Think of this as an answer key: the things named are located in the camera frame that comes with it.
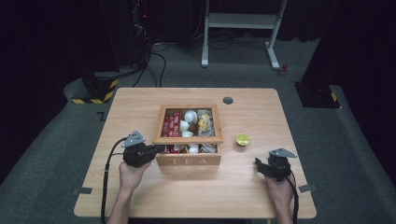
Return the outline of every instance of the black cord on floor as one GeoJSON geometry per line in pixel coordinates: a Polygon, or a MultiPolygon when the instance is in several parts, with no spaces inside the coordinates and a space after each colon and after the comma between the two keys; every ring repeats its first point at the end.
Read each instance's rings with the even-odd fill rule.
{"type": "Polygon", "coordinates": [[[218,36],[218,37],[216,37],[216,39],[217,39],[218,41],[230,41],[230,43],[228,43],[228,45],[226,45],[225,47],[222,47],[222,48],[215,47],[215,46],[213,46],[213,45],[211,45],[211,44],[209,44],[209,43],[207,43],[207,45],[208,45],[210,48],[212,48],[212,49],[227,49],[227,48],[229,48],[229,47],[233,44],[233,37],[230,36],[230,35],[227,35],[227,36],[218,36]]]}
{"type": "Polygon", "coordinates": [[[148,71],[151,74],[151,78],[154,81],[155,87],[158,87],[157,86],[157,78],[155,77],[155,73],[150,66],[148,66],[148,71]]]}
{"type": "Polygon", "coordinates": [[[162,87],[162,86],[163,86],[163,72],[165,71],[166,60],[165,60],[165,58],[164,58],[161,54],[159,54],[159,53],[151,53],[151,54],[154,54],[154,55],[157,55],[157,56],[163,58],[163,70],[161,71],[161,75],[160,75],[160,87],[162,87]]]}
{"type": "Polygon", "coordinates": [[[169,46],[170,46],[170,43],[169,42],[164,42],[164,43],[160,43],[160,44],[155,44],[154,46],[160,46],[160,45],[162,45],[162,44],[166,44],[166,47],[165,48],[163,48],[163,49],[156,49],[156,50],[154,50],[154,51],[152,51],[152,52],[161,52],[161,51],[164,51],[164,50],[166,50],[166,49],[168,49],[169,48],[169,46]]]}
{"type": "Polygon", "coordinates": [[[140,78],[143,76],[143,73],[145,73],[146,69],[147,69],[147,66],[145,66],[145,68],[140,72],[139,77],[137,78],[136,82],[134,83],[134,85],[132,87],[136,86],[137,82],[139,82],[140,78]]]}

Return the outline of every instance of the dark background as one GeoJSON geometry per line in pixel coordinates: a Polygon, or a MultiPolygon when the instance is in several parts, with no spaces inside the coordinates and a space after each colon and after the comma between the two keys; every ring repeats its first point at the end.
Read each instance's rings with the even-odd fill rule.
{"type": "MultiPolygon", "coordinates": [[[[155,6],[155,1],[161,2],[148,1],[148,6],[155,6]]],[[[180,4],[180,10],[189,8],[190,13],[184,16],[191,18],[184,22],[194,26],[198,15],[191,8],[200,6],[199,2],[184,2],[190,4],[180,4]]],[[[125,23],[116,31],[112,30],[111,21],[114,22],[116,16],[111,15],[117,10],[110,10],[111,6],[124,8],[125,2],[112,3],[114,5],[98,0],[82,3],[2,1],[1,182],[41,130],[67,103],[63,93],[66,84],[92,72],[117,70],[123,63],[128,65],[136,58],[136,45],[132,40],[123,40],[125,45],[121,46],[129,46],[124,52],[120,52],[120,45],[115,44],[122,41],[115,35],[118,31],[130,35],[133,29],[128,28],[129,11],[123,10],[119,20],[125,23]]],[[[303,84],[312,88],[313,93],[330,84],[343,88],[370,146],[395,183],[391,169],[393,157],[390,156],[395,148],[391,141],[396,102],[392,74],[392,63],[396,58],[395,35],[391,31],[395,6],[390,0],[345,0],[334,13],[337,4],[335,0],[289,0],[278,39],[298,37],[304,42],[322,37],[303,84]]],[[[212,1],[211,5],[211,8],[224,12],[262,13],[256,11],[257,8],[266,8],[273,13],[277,11],[278,1],[252,0],[251,4],[240,7],[237,0],[218,0],[212,1]]],[[[160,27],[165,33],[166,24],[160,27]]]]}

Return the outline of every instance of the black curtain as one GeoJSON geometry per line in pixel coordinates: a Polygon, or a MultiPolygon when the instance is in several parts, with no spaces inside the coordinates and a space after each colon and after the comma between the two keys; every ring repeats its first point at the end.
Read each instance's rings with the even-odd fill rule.
{"type": "Polygon", "coordinates": [[[289,0],[277,39],[302,42],[321,38],[339,0],[289,0]]]}
{"type": "Polygon", "coordinates": [[[60,1],[0,3],[0,183],[64,108],[64,87],[81,77],[63,15],[60,1]]]}
{"type": "Polygon", "coordinates": [[[393,184],[395,21],[393,0],[340,1],[300,87],[310,92],[307,99],[320,99],[329,85],[342,87],[348,106],[393,184]]]}

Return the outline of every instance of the human hand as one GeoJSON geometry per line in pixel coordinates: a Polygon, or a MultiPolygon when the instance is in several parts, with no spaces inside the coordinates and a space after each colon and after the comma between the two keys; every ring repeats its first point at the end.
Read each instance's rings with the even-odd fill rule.
{"type": "MultiPolygon", "coordinates": [[[[295,187],[296,183],[294,175],[289,175],[288,179],[295,187]]],[[[273,202],[276,210],[276,219],[278,223],[292,223],[290,202],[294,194],[293,188],[291,187],[289,181],[285,178],[280,182],[276,182],[275,178],[265,175],[265,182],[267,183],[270,199],[273,202]]]]}
{"type": "Polygon", "coordinates": [[[120,191],[132,194],[139,186],[143,173],[151,165],[151,161],[141,167],[129,166],[125,161],[120,164],[120,191]]]}

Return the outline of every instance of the box compartment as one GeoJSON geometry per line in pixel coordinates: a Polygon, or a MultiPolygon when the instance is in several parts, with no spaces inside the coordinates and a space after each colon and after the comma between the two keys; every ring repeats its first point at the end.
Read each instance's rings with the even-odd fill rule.
{"type": "Polygon", "coordinates": [[[219,165],[221,160],[221,147],[223,142],[221,126],[219,121],[219,111],[217,105],[161,105],[157,127],[155,130],[154,145],[180,145],[186,146],[191,144],[213,144],[216,146],[217,151],[213,153],[200,152],[198,154],[191,153],[160,153],[157,155],[156,160],[160,166],[172,165],[219,165]],[[163,124],[166,116],[175,115],[175,111],[179,112],[179,120],[184,120],[184,115],[188,110],[208,110],[211,112],[212,118],[210,119],[213,124],[213,136],[193,136],[181,137],[181,132],[177,136],[164,137],[163,124]]]}

